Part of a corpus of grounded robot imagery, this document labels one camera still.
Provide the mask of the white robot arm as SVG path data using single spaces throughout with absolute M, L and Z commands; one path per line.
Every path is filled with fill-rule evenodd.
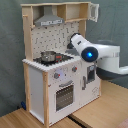
M 128 66 L 119 66 L 119 46 L 94 44 L 80 33 L 70 37 L 70 44 L 85 62 L 96 64 L 96 74 L 100 79 L 112 80 L 128 75 Z

